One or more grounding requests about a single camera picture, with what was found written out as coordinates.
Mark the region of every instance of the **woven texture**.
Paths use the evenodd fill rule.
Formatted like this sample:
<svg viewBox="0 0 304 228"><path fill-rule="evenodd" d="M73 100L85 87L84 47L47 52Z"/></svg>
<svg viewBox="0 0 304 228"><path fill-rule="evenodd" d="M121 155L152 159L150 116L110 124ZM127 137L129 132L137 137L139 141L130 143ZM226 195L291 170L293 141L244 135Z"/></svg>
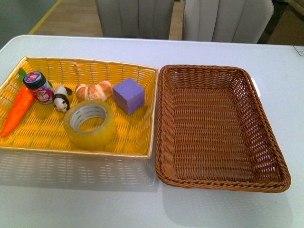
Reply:
<svg viewBox="0 0 304 228"><path fill-rule="evenodd" d="M248 73L161 69L155 168L184 188L283 192L291 177Z"/></svg>
<svg viewBox="0 0 304 228"><path fill-rule="evenodd" d="M0 126L2 127L16 95L23 85L18 80L18 70L41 71L53 84L64 85L75 91L80 84L96 84L103 80L112 86L131 77L145 88L145 105L132 115L127 115L115 102L113 96L106 101L114 112L117 134L100 151L84 151L73 145L64 130L64 113L54 108L54 104L41 105L38 101L28 110L19 126L7 137L0 139L2 150L28 150L66 152L91 155L113 155L122 157L150 158L154 133L154 112L158 69L148 66L67 58L24 57L7 80L0 87ZM71 107L78 100L73 94L69 99ZM87 121L82 130L94 129L101 122Z"/></svg>

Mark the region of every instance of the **yellow basket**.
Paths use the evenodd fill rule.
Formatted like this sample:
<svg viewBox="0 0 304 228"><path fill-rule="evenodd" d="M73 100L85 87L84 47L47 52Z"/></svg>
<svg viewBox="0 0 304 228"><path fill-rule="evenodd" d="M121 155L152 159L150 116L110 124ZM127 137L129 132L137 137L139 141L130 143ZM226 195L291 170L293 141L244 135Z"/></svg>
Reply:
<svg viewBox="0 0 304 228"><path fill-rule="evenodd" d="M112 86L131 77L145 88L145 105L132 115L127 115L114 102L113 96L106 101L113 109L117 134L101 151L85 151L77 148L69 139L64 127L64 113L54 104L41 105L38 101L27 111L18 127L0 139L0 148L5 151L35 151L71 153L83 155L109 155L119 157L150 158L154 135L154 115L158 69L149 66L70 58L24 57L0 87L0 128L11 110L18 91L24 86L18 79L18 70L40 71L56 88L64 85L71 88L80 84L96 84L103 80ZM73 107L78 103L73 94L69 97ZM89 121L88 128L96 122Z"/></svg>

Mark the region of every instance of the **chair back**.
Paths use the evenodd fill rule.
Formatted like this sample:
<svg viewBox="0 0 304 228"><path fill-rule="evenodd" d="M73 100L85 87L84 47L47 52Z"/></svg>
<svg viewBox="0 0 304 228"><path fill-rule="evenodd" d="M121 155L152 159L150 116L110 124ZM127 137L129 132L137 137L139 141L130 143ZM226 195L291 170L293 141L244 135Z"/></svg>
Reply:
<svg viewBox="0 0 304 228"><path fill-rule="evenodd" d="M174 0L96 0L104 37L169 39Z"/></svg>
<svg viewBox="0 0 304 228"><path fill-rule="evenodd" d="M273 12L271 0L186 0L183 37L257 43Z"/></svg>

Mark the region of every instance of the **toy carrot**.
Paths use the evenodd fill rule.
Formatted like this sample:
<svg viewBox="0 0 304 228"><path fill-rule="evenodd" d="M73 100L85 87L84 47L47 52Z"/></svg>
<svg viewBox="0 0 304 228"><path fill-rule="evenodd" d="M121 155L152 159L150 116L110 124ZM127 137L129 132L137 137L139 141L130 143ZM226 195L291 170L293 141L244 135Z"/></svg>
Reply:
<svg viewBox="0 0 304 228"><path fill-rule="evenodd" d="M18 126L27 110L34 104L35 100L36 97L33 92L25 86L20 89L2 128L1 137L7 136Z"/></svg>

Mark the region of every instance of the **jar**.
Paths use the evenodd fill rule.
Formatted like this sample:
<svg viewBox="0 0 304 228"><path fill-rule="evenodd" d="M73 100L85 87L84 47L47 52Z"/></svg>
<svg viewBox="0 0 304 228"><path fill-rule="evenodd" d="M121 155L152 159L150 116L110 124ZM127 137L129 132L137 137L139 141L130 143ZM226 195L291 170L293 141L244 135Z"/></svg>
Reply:
<svg viewBox="0 0 304 228"><path fill-rule="evenodd" d="M23 78L23 82L29 90L34 92L41 104L46 105L53 102L54 91L41 72L33 71L28 73Z"/></svg>

